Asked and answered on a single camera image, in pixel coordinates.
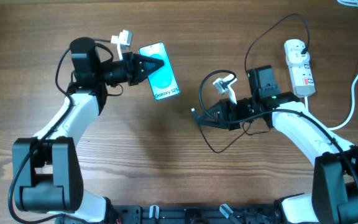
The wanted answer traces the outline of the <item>teal screen Samsung smartphone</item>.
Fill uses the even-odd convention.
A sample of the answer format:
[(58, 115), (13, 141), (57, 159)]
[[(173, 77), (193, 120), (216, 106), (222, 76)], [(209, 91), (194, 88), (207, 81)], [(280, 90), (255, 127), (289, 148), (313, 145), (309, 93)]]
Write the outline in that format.
[(164, 66), (149, 75), (149, 83), (155, 100), (179, 95), (180, 89), (163, 42), (141, 47), (139, 53), (146, 57), (163, 60)]

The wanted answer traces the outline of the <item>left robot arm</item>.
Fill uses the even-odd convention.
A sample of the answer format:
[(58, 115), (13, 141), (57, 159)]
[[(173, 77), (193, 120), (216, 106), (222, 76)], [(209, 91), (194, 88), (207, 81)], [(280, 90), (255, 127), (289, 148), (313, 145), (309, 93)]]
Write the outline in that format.
[(110, 93), (107, 87), (137, 85), (162, 68), (163, 60), (132, 52), (115, 61), (101, 61), (101, 39), (80, 37), (65, 53), (74, 70), (62, 93), (65, 102), (54, 118), (31, 138), (19, 138), (12, 146), (13, 179), (7, 204), (15, 221), (25, 223), (16, 210), (46, 213), (41, 222), (122, 223), (110, 199), (84, 189), (76, 145), (102, 112)]

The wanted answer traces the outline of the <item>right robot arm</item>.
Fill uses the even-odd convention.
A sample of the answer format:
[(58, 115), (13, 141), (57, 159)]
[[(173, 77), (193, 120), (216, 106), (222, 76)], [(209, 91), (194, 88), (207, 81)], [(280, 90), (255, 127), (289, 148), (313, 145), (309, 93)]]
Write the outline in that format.
[(242, 100), (235, 98), (231, 87), (236, 74), (224, 73), (227, 76), (213, 85), (229, 97), (203, 114), (192, 112), (196, 124), (233, 130), (262, 118), (268, 128), (290, 139), (314, 167), (310, 194), (277, 201), (278, 223), (358, 223), (358, 145), (329, 130), (294, 93), (282, 93), (270, 65), (247, 71), (252, 96)]

